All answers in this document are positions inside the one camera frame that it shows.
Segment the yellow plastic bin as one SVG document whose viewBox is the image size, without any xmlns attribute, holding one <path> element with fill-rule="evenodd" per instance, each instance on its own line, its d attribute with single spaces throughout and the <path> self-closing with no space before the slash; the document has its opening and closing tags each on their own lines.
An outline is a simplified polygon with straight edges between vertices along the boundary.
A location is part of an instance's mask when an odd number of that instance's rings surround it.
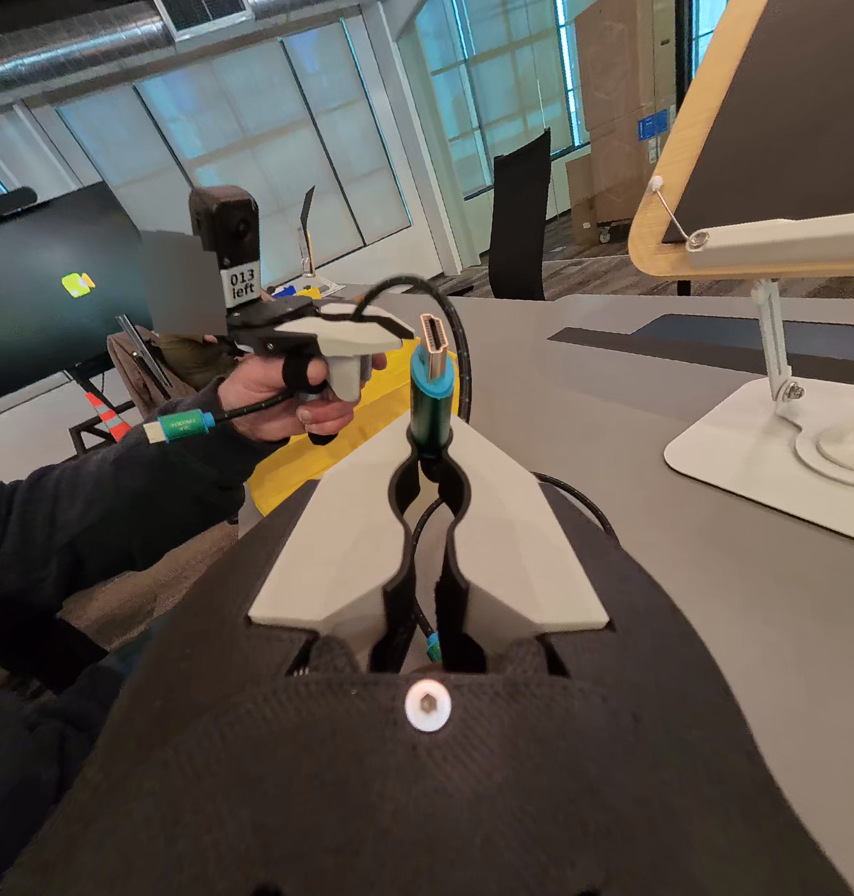
<svg viewBox="0 0 854 896">
<path fill-rule="evenodd" d="M 458 397 L 455 351 L 447 352 L 444 373 L 433 379 L 419 340 L 403 341 L 400 349 L 389 352 L 387 367 L 371 374 L 354 421 L 333 441 L 317 445 L 307 435 L 296 436 L 257 465 L 248 482 L 255 507 L 264 516 L 270 514 L 305 482 L 322 477 L 398 419 L 403 420 L 402 433 L 413 436 L 432 477 L 431 467 L 440 462 L 452 437 Z"/>
</svg>

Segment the round metal ventilation duct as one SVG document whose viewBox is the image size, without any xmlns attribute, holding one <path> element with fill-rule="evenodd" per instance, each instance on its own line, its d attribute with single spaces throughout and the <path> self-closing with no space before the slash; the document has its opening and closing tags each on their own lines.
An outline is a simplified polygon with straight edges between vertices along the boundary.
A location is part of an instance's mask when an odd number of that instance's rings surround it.
<svg viewBox="0 0 854 896">
<path fill-rule="evenodd" d="M 123 2 L 0 34 L 0 106 L 142 62 L 249 37 L 330 2 Z"/>
</svg>

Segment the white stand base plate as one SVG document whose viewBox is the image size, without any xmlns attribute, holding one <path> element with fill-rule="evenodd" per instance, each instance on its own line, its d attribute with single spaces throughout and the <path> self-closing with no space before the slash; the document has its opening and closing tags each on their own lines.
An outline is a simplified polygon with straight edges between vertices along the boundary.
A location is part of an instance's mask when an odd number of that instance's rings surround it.
<svg viewBox="0 0 854 896">
<path fill-rule="evenodd" d="M 682 475 L 854 539 L 854 385 L 749 381 L 665 448 Z"/>
</svg>

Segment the grey panel with wooden rim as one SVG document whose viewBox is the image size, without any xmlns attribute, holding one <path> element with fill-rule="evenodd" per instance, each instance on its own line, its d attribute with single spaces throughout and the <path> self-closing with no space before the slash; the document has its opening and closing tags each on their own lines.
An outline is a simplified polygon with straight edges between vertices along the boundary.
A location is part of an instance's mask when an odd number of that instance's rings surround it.
<svg viewBox="0 0 854 896">
<path fill-rule="evenodd" d="M 729 2 L 655 175 L 688 234 L 854 214 L 854 2 Z"/>
</svg>

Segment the person's left forearm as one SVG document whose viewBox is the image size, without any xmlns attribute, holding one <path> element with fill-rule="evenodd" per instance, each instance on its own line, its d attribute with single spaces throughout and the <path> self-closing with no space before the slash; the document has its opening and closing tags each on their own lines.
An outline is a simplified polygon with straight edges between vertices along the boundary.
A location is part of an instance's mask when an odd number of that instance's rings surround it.
<svg viewBox="0 0 854 896">
<path fill-rule="evenodd" d="M 135 427 L 106 449 L 0 481 L 0 667 L 41 678 L 67 599 L 234 518 L 255 466 L 286 443 L 222 425 L 151 444 Z"/>
</svg>

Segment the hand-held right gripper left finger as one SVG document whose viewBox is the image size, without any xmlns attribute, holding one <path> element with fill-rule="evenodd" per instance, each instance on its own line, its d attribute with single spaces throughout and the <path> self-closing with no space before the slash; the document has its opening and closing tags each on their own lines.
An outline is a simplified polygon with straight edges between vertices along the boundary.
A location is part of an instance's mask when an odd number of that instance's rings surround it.
<svg viewBox="0 0 854 896">
<path fill-rule="evenodd" d="M 393 631 L 412 620 L 411 529 L 421 492 L 410 414 L 318 481 L 249 609 L 252 623 Z"/>
</svg>

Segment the cardboard box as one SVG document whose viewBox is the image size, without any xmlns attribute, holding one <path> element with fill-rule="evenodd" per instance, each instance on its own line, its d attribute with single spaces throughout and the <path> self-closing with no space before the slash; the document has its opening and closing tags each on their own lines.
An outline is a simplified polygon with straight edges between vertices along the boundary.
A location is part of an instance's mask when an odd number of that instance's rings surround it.
<svg viewBox="0 0 854 896">
<path fill-rule="evenodd" d="M 676 115 L 673 1 L 567 3 L 578 75 L 578 122 L 588 140 L 592 207 L 602 244 L 631 223 Z"/>
</svg>

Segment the black chair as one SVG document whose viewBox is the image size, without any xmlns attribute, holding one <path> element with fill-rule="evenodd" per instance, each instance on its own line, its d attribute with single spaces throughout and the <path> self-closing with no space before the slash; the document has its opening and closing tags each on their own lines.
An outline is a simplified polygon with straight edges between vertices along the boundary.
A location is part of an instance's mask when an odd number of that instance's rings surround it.
<svg viewBox="0 0 854 896">
<path fill-rule="evenodd" d="M 552 135 L 493 159 L 488 277 L 498 299 L 545 301 L 543 255 Z"/>
</svg>

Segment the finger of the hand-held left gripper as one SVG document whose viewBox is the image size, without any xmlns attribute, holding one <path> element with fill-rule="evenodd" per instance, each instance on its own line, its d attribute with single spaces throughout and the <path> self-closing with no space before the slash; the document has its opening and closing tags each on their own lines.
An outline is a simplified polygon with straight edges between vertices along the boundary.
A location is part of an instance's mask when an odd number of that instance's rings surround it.
<svg viewBox="0 0 854 896">
<path fill-rule="evenodd" d="M 353 357 L 387 353 L 414 338 L 413 329 L 382 309 L 367 308 L 362 319 L 352 319 L 352 308 L 319 308 L 307 320 L 312 345 L 304 356 Z"/>
</svg>

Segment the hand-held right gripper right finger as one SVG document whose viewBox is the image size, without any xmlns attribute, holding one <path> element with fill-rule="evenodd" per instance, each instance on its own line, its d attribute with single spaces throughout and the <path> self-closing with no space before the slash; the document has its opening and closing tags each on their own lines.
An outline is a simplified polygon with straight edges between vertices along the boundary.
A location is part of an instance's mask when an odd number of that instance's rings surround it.
<svg viewBox="0 0 854 896">
<path fill-rule="evenodd" d="M 609 616 L 538 479 L 460 418 L 443 460 L 452 631 L 526 638 L 603 629 Z"/>
</svg>

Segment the orange cone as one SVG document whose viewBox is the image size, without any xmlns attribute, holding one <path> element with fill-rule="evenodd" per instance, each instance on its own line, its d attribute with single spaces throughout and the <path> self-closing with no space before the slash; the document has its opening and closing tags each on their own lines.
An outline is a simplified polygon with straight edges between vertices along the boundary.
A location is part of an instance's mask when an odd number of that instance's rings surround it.
<svg viewBox="0 0 854 896">
<path fill-rule="evenodd" d="M 92 391 L 90 386 L 85 390 L 85 397 L 105 427 L 106 437 L 113 442 L 119 442 L 131 429 L 130 424 L 121 414 L 123 411 L 134 408 L 134 402 L 129 400 L 120 406 L 113 407 L 106 401 L 102 393 Z"/>
</svg>

